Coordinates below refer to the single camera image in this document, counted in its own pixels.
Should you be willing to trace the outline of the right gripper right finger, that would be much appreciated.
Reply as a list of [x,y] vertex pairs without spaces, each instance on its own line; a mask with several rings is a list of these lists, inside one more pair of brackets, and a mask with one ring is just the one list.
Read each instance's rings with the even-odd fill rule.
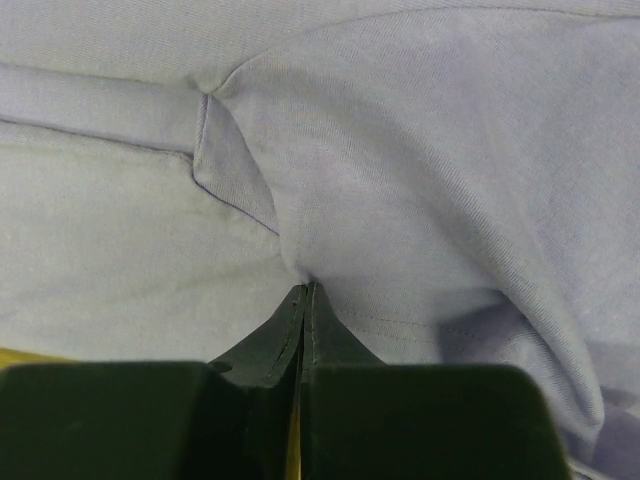
[[534,381],[506,365],[387,365],[305,289],[306,479],[566,479]]

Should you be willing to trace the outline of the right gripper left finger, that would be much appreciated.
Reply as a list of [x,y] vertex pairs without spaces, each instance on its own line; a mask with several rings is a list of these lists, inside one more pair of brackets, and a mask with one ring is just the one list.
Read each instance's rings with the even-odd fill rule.
[[306,290],[215,360],[1,372],[5,479],[289,479]]

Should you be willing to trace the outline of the purple t-shirt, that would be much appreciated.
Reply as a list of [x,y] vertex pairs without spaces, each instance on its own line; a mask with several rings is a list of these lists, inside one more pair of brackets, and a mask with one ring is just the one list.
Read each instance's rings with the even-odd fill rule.
[[637,478],[638,3],[2,3],[3,347],[209,360],[309,281]]

